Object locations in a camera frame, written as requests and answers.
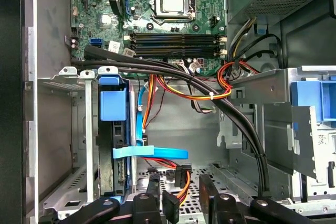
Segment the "metal bracket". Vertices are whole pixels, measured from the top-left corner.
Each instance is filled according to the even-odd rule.
[[[115,66],[103,66],[98,68],[98,75],[119,74],[118,68]]]
[[[85,122],[86,122],[86,167],[87,167],[87,202],[93,202],[94,171],[93,171],[93,110],[92,110],[92,80],[95,72],[82,71],[80,78],[85,80]]]
[[[77,68],[75,67],[64,67],[58,73],[60,76],[77,76]]]

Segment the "yellow wire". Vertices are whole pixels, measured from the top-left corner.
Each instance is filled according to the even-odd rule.
[[[184,198],[184,200],[181,202],[180,206],[182,206],[182,205],[185,203],[185,201],[187,200],[188,190],[187,190],[187,194],[185,195],[185,198]]]
[[[250,24],[248,24],[248,27],[251,28],[251,26],[253,25],[253,23],[254,23],[256,20],[257,20],[256,17],[255,17],[254,19],[252,19],[252,20],[250,21]],[[239,41],[238,41],[238,43],[237,43],[237,45],[236,45],[236,48],[235,48],[235,50],[234,50],[234,52],[233,52],[233,58],[236,57],[237,50],[238,50],[239,44],[240,44],[241,41],[242,41],[242,38],[243,38],[243,37],[241,36],[240,39],[239,39]]]
[[[162,76],[159,77],[161,79],[161,81],[163,83],[165,83],[165,81],[163,80]],[[169,86],[168,84],[166,84],[166,86],[173,92],[175,93],[178,93],[178,94],[182,94],[184,95],[186,98],[190,99],[190,100],[211,100],[211,97],[210,96],[205,96],[205,97],[193,97],[193,96],[190,96],[190,95],[187,95],[187,94],[184,94],[182,92],[180,92],[179,90],[176,90],[174,88],[172,88],[171,86]],[[231,94],[231,90],[226,93],[226,94],[217,94],[217,95],[214,95],[213,96],[213,99],[222,99],[224,97],[227,97]]]

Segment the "orange wire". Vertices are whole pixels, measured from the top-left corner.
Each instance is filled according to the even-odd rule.
[[[150,79],[148,80],[148,100],[147,100],[147,108],[145,111],[145,115],[143,116],[143,121],[142,121],[142,128],[145,128],[147,119],[149,117],[149,109],[150,109],[150,101],[152,98],[152,93],[153,93],[153,89],[154,89],[154,75],[150,75]]]
[[[189,184],[190,184],[190,174],[189,174],[189,172],[187,172],[187,183],[185,184],[182,191],[180,191],[180,193],[177,195],[177,198],[180,198],[183,195],[183,193],[188,189]]]

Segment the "cable bundle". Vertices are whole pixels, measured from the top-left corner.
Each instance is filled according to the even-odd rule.
[[[164,158],[152,158],[152,157],[144,157],[143,159],[147,159],[147,160],[153,160],[155,162],[157,162],[158,164],[162,165],[163,167],[169,168],[169,169],[173,169],[176,170],[176,168],[178,167],[178,164],[169,160],[169,159],[164,159]],[[177,195],[177,198],[180,201],[180,205],[182,205],[186,198],[187,198],[187,194],[188,194],[188,190],[190,187],[190,183],[191,183],[191,174],[189,172],[187,172],[187,180],[185,183],[184,188],[179,192],[179,194]]]
[[[237,125],[237,127],[241,130],[241,132],[247,139],[248,143],[251,145],[251,149],[256,156],[259,174],[258,196],[263,196],[264,192],[269,192],[267,159],[258,134],[251,122],[227,99],[223,99],[223,97],[226,97],[225,93],[218,94],[216,90],[211,88],[204,81],[193,75],[187,74],[186,72],[166,62],[126,57],[91,45],[86,46],[85,54],[96,59],[101,59],[103,56],[106,59],[110,59],[112,61],[78,61],[73,59],[72,63],[78,66],[89,67],[114,65],[118,67],[119,71],[121,72],[154,74],[157,76],[157,80],[161,80],[161,82],[163,76],[169,76],[186,81],[191,86],[198,89],[201,93],[204,94],[203,97],[178,94],[178,92],[175,92],[174,90],[169,88],[170,91],[175,92],[179,96],[190,100],[211,100],[223,113],[225,113],[233,121],[234,124]]]

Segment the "sata port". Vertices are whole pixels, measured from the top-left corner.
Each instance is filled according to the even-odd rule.
[[[93,45],[95,47],[102,48],[103,47],[103,39],[90,39],[89,43],[90,45]]]

